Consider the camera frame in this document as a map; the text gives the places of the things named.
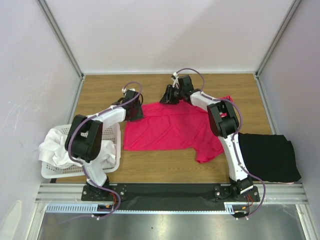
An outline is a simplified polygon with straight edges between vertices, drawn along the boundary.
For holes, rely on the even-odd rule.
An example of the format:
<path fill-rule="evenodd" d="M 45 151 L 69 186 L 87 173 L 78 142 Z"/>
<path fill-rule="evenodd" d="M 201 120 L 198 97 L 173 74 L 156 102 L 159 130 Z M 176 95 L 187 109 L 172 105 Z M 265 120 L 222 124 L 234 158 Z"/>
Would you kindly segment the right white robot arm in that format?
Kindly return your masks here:
<path fill-rule="evenodd" d="M 220 140 L 229 168 L 230 196 L 236 201 L 242 201 L 254 187 L 253 180 L 245 165 L 239 144 L 239 130 L 242 122 L 238 120 L 239 113 L 231 100 L 214 98 L 200 89 L 195 89 L 189 75 L 171 76 L 173 84 L 166 87 L 160 103 L 178 104 L 179 101 L 205 110 L 208 114 L 212 133 Z"/>

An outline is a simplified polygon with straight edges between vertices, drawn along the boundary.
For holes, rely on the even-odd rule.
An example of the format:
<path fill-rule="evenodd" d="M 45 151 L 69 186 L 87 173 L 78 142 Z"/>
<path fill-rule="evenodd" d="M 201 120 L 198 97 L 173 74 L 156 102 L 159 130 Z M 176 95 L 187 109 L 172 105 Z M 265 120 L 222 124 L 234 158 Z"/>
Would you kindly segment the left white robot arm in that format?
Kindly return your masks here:
<path fill-rule="evenodd" d="M 102 135 L 104 129 L 114 124 L 143 118 L 140 95 L 133 89 L 127 89 L 124 96 L 109 108 L 91 116 L 78 114 L 74 117 L 64 147 L 70 160 L 80 164 L 86 176 L 83 201 L 105 201 L 116 195 L 110 190 L 109 178 L 98 160 Z"/>

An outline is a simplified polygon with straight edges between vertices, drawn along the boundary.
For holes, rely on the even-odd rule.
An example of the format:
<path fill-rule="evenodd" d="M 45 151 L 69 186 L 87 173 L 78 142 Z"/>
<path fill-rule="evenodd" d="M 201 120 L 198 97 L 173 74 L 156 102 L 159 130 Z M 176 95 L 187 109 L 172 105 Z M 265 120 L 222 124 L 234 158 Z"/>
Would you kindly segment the pink t shirt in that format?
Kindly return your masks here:
<path fill-rule="evenodd" d="M 210 128 L 208 113 L 184 101 L 159 102 L 142 106 L 144 117 L 129 121 L 124 130 L 123 148 L 127 151 L 169 151 L 192 148 L 195 160 L 208 163 L 224 153 Z"/>

